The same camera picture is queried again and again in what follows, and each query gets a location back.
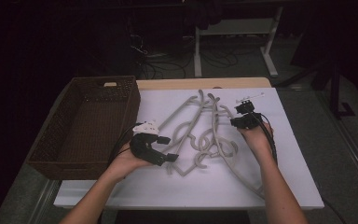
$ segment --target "brown woven basket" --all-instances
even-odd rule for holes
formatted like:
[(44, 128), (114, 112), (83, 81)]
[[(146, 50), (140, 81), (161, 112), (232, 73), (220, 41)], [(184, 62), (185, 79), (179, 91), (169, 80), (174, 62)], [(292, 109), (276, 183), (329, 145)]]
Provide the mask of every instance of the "brown woven basket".
[(136, 122), (140, 101), (135, 77), (73, 78), (51, 109), (27, 163), (49, 179), (97, 179), (119, 136)]

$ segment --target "metal stand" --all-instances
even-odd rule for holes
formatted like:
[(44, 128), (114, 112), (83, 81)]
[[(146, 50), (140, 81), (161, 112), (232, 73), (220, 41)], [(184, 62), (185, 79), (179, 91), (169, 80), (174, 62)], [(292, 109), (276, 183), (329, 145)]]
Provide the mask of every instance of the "metal stand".
[(201, 35), (243, 35), (243, 34), (268, 34), (267, 43), (261, 47), (261, 53), (266, 63), (269, 74), (276, 77), (278, 72), (269, 56), (269, 51), (279, 25), (283, 7), (278, 7), (274, 18), (272, 19), (248, 19), (248, 20), (229, 20), (221, 21), (219, 24), (211, 26), (210, 29), (200, 31), (196, 27), (196, 48), (194, 53), (194, 72), (195, 77), (202, 77), (201, 60), (200, 60), (200, 36)]
[(267, 69), (269, 71), (269, 75), (272, 77), (276, 77), (278, 75), (277, 69), (275, 68), (274, 63), (272, 62), (271, 57), (269, 56), (269, 50), (271, 49), (272, 42), (275, 38), (275, 34), (277, 32), (277, 28), (279, 25), (279, 19), (282, 15), (283, 7), (278, 7), (277, 13), (274, 17), (274, 22), (271, 24), (271, 28), (269, 29), (268, 39), (265, 47), (261, 47), (261, 53), (264, 58), (264, 62), (266, 62)]
[(347, 103), (342, 103), (344, 111), (339, 111), (339, 72), (334, 65), (334, 71), (331, 77), (330, 110), (337, 119), (343, 116), (354, 116), (354, 112)]

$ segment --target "white tabletop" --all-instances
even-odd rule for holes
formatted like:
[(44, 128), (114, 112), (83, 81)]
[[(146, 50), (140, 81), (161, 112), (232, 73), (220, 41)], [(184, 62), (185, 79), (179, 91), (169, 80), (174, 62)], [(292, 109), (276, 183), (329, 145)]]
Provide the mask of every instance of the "white tabletop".
[[(324, 207), (275, 89), (209, 89), (203, 92), (205, 100), (209, 100), (208, 93), (213, 94), (214, 97), (220, 97), (218, 105), (227, 106), (235, 117), (240, 116), (234, 108), (238, 105), (236, 100), (257, 96), (263, 92), (264, 97), (254, 98), (252, 102), (255, 112), (265, 115), (275, 131), (274, 139), (279, 167), (284, 178), (303, 209)], [(141, 91), (138, 121), (154, 119), (157, 124), (161, 124), (191, 96), (197, 96), (197, 100), (200, 99), (199, 92), (195, 90)], [(185, 106), (167, 126), (160, 130), (159, 135), (172, 138), (173, 130), (181, 123), (191, 121), (197, 109), (196, 105)], [(210, 129), (211, 124), (212, 114), (210, 110), (204, 109), (191, 134), (198, 137), (205, 130)], [(227, 116), (220, 116), (218, 124), (217, 134), (234, 141), (239, 147), (235, 169), (252, 186), (260, 187), (258, 164), (241, 135), (230, 125)], [(154, 144), (153, 147), (162, 150), (166, 146)], [(167, 152), (174, 153), (175, 149), (170, 149), (165, 153)], [(187, 138), (179, 151), (177, 166), (185, 170), (194, 164), (194, 157), (197, 153), (198, 151), (190, 145), (190, 138)], [(172, 174), (168, 174), (168, 162), (161, 167), (138, 169), (115, 187), (106, 207), (112, 209), (250, 209), (265, 206), (264, 200), (240, 182), (222, 157), (205, 157), (201, 163), (207, 167), (196, 168), (186, 176), (181, 176), (174, 170)], [(54, 204), (59, 207), (74, 206), (94, 182), (62, 181)]]

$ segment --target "wire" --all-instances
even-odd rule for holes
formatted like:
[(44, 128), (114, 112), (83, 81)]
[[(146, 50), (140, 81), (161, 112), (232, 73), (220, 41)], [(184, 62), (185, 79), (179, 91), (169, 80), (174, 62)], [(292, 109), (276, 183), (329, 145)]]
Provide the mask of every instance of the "wire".
[(138, 49), (138, 48), (136, 48), (135, 46), (130, 46), (132, 49), (136, 49), (138, 52), (140, 52), (140, 53), (143, 53), (144, 55), (146, 55), (147, 54), (147, 50), (145, 50), (145, 49)]
[(205, 52), (201, 52), (200, 55), (202, 59), (208, 63), (210, 66), (217, 67), (217, 68), (228, 68), (230, 66), (236, 65), (239, 62), (237, 56), (250, 54), (256, 52), (258, 49), (253, 49), (246, 52), (236, 52), (238, 49), (242, 48), (242, 45), (245, 44), (245, 41), (241, 41), (239, 44), (233, 46), (225, 46), (225, 42), (219, 43), (220, 47), (215, 47), (211, 44), (210, 40), (206, 41), (207, 46), (204, 47)]
[(181, 55), (181, 54), (187, 54), (187, 53), (193, 53), (194, 50), (185, 50), (185, 51), (178, 51), (173, 53), (157, 53), (157, 54), (149, 54), (146, 56), (147, 60), (156, 60), (162, 57), (172, 57), (169, 61), (165, 62), (173, 62), (177, 61), (177, 58), (173, 57), (175, 55)]
[[(278, 155), (277, 155), (277, 149), (275, 147), (275, 142), (274, 142), (274, 137), (273, 137), (273, 133), (269, 132), (266, 128), (266, 126), (264, 126), (264, 124), (258, 120), (258, 118), (254, 115), (254, 112), (249, 111), (248, 109), (244, 108), (248, 114), (252, 115), (252, 117), (254, 117), (254, 119), (257, 121), (258, 125), (261, 127), (261, 129), (263, 130), (264, 134), (267, 137), (267, 140), (269, 142), (269, 146), (271, 147), (271, 154), (272, 154), (272, 158), (275, 160), (275, 162), (278, 164)], [(269, 127), (271, 127), (271, 124), (269, 123), (269, 120), (267, 119), (266, 116), (262, 115), (261, 116), (263, 118), (265, 118), (267, 120), (267, 123), (269, 125)]]
[(336, 214), (336, 216), (339, 218), (339, 220), (341, 221), (342, 224), (346, 224), (347, 222), (345, 221), (344, 217), (337, 211), (337, 209), (335, 207), (333, 207), (333, 205), (327, 201), (323, 196), (321, 196), (322, 201), (327, 204), (327, 206), (329, 206), (331, 208), (331, 210), (333, 210), (333, 212)]
[(147, 71), (147, 66), (144, 63), (141, 63), (141, 70), (142, 70), (142, 74), (145, 75), (145, 79), (149, 79), (149, 74)]
[(83, 45), (81, 45), (76, 38), (72, 38), (72, 40), (87, 54), (91, 57), (91, 59), (93, 59), (95, 62), (99, 63), (102, 67), (104, 67), (107, 71), (109, 72), (113, 72), (114, 71), (112, 69), (109, 68), (108, 65), (106, 65), (105, 63), (102, 62), (101, 59), (99, 59), (97, 56), (95, 56), (94, 54), (92, 54), (91, 52), (89, 52)]
[(115, 156), (115, 158), (117, 158), (117, 156), (120, 155), (121, 153), (123, 153), (123, 152), (125, 152), (125, 151), (128, 151), (128, 150), (130, 150), (130, 149), (131, 149), (130, 147), (127, 147), (126, 149), (124, 149), (124, 150), (118, 152), (118, 154)]
[(175, 61), (178, 61), (177, 58), (169, 59), (167, 61), (154, 61), (153, 59), (148, 59), (147, 61), (144, 62), (144, 64), (145, 64), (145, 66), (149, 66), (149, 67), (151, 67), (153, 69), (154, 75), (151, 77), (151, 79), (156, 78), (156, 74), (158, 74), (158, 73), (161, 74), (161, 78), (164, 78), (163, 73), (161, 71), (158, 71), (158, 70), (163, 70), (163, 71), (178, 71), (178, 70), (181, 70), (183, 72), (183, 78), (186, 78), (186, 68), (191, 63), (192, 58), (193, 57), (192, 57), (192, 54), (191, 54), (191, 56), (188, 57), (187, 61), (183, 65), (181, 65), (179, 63), (174, 63)]
[(121, 145), (121, 141), (123, 141), (124, 137), (127, 135), (127, 133), (132, 130), (135, 126), (139, 125), (140, 123), (136, 123), (134, 125), (131, 125), (130, 128), (128, 128), (126, 131), (124, 131), (120, 137), (118, 138), (118, 140), (115, 142), (115, 145), (113, 146), (113, 149), (110, 153), (109, 159), (107, 161), (107, 166), (110, 165), (110, 163), (112, 163), (112, 161), (115, 159), (115, 157), (119, 154), (119, 146)]

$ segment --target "black device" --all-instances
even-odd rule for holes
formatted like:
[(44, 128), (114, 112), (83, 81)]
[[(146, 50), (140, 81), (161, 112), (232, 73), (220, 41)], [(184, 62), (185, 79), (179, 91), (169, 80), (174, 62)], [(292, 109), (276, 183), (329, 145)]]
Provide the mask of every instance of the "black device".
[(273, 135), (269, 133), (269, 131), (263, 124), (262, 117), (266, 117), (260, 113), (255, 113), (255, 107), (250, 100), (242, 101), (242, 103), (236, 106), (235, 109), (237, 109), (237, 113), (243, 114), (243, 116), (240, 118), (231, 119), (231, 125), (241, 129), (253, 129), (257, 126), (260, 126), (268, 139), (269, 145), (271, 147), (272, 157), (278, 163), (277, 151)]
[(240, 118), (231, 119), (231, 125), (241, 129), (253, 129), (263, 122), (260, 113), (255, 113), (255, 107), (251, 101), (244, 101), (235, 107), (237, 113), (243, 114)]
[(168, 137), (152, 133), (137, 133), (130, 142), (131, 152), (139, 159), (161, 166), (165, 161), (176, 161), (179, 155), (171, 153), (165, 155), (153, 149), (151, 144), (157, 142), (158, 144), (168, 145), (170, 141), (171, 139)]

